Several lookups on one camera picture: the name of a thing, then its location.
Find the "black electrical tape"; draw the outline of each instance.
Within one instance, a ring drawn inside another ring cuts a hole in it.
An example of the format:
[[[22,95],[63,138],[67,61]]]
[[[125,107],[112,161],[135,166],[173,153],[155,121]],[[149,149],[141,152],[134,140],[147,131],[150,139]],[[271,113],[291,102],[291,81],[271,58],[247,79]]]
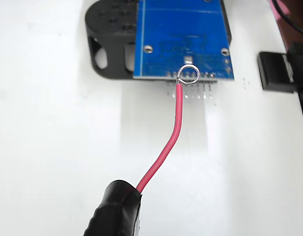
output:
[[[106,188],[84,236],[133,236],[139,229],[141,194],[129,183],[116,180]]]

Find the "white surface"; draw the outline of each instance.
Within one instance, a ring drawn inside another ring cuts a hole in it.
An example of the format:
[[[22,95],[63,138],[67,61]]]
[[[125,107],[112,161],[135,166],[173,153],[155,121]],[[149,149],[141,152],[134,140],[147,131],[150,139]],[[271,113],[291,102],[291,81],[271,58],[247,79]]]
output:
[[[92,70],[91,3],[0,0],[0,236],[82,236],[105,187],[136,185],[171,135],[173,87]],[[266,0],[226,9],[236,82],[187,89],[141,236],[303,236],[299,99],[264,92],[256,63],[284,51],[279,30]]]

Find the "red wire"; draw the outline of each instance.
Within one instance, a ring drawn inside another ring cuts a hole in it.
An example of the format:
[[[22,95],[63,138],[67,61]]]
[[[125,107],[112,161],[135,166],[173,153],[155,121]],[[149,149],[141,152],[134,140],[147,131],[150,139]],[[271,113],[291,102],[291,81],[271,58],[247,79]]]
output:
[[[147,183],[150,181],[152,176],[157,172],[157,170],[164,163],[166,157],[174,147],[182,127],[182,110],[183,110],[183,88],[181,84],[176,86],[176,104],[175,104],[175,125],[174,130],[166,144],[165,148],[160,153],[158,159],[155,163],[150,167],[149,171],[145,174],[145,176],[141,179],[139,184],[137,185],[137,190],[141,193],[143,189],[146,187]]]

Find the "wire loop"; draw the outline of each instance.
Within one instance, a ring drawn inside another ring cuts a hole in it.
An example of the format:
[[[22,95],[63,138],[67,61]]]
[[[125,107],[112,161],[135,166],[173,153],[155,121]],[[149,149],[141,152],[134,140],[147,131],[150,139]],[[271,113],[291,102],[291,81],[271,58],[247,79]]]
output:
[[[191,68],[191,69],[193,69],[193,70],[196,71],[197,75],[196,75],[196,79],[195,79],[195,80],[190,81],[190,82],[187,82],[187,81],[184,81],[184,80],[182,80],[182,79],[180,78],[180,77],[181,77],[181,74],[182,74],[182,72],[183,72],[183,70],[186,69],[186,68]],[[179,70],[179,72],[177,73],[177,76],[176,76],[176,83],[181,82],[181,83],[184,84],[184,85],[194,85],[194,84],[197,83],[197,81],[199,80],[199,78],[200,78],[200,71],[199,71],[198,67],[195,66],[195,65],[192,65],[192,64],[186,64],[186,65],[183,65],[183,66],[181,67],[181,69]]]

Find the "blue circuit board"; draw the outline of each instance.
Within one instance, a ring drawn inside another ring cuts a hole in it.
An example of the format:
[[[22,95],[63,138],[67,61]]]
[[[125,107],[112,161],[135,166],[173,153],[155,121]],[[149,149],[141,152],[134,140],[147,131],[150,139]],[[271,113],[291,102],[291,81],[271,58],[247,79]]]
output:
[[[202,75],[234,79],[224,49],[229,44],[220,0],[139,0],[134,78],[174,78],[189,58]]]

